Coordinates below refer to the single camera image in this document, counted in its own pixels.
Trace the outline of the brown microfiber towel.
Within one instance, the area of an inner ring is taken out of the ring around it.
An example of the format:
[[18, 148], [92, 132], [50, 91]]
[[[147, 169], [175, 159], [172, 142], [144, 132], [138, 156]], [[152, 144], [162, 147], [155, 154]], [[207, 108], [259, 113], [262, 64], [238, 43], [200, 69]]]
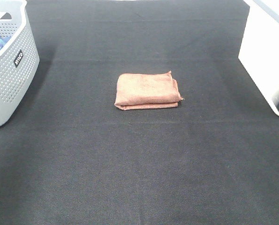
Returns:
[[178, 107], [183, 98], [171, 71], [164, 74], [121, 74], [114, 106], [120, 110]]

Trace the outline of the dark table cloth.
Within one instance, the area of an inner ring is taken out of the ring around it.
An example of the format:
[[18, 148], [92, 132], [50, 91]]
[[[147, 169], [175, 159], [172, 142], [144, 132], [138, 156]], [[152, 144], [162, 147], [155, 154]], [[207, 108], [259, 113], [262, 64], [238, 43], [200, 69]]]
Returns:
[[[0, 225], [279, 225], [279, 117], [241, 0], [30, 0], [40, 63], [0, 127]], [[120, 110], [171, 71], [178, 107]]]

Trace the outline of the grey perforated laundry basket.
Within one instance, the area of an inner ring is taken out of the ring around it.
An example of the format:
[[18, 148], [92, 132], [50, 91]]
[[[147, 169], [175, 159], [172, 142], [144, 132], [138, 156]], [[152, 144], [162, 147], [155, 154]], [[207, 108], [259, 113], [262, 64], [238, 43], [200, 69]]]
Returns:
[[0, 36], [9, 38], [0, 50], [0, 126], [20, 104], [39, 64], [26, 5], [25, 0], [0, 0]]

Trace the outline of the white plastic bin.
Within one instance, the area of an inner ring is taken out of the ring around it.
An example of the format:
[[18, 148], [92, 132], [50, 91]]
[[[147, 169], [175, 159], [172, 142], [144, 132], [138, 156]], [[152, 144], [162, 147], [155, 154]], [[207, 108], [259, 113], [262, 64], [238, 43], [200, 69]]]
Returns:
[[279, 0], [247, 0], [249, 13], [238, 59], [279, 116]]

